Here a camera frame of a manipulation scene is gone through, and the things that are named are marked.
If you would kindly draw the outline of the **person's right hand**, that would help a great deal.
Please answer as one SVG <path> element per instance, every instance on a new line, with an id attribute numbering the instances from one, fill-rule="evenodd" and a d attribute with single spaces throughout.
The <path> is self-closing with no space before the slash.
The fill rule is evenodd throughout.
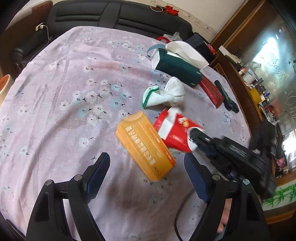
<path id="1" fill-rule="evenodd" d="M 225 205 L 224 205 L 222 217 L 217 229 L 217 233 L 222 233 L 225 230 L 225 227 L 227 225 L 229 215 L 230 215 L 231 203 L 232 203 L 231 198 L 225 200 Z"/>

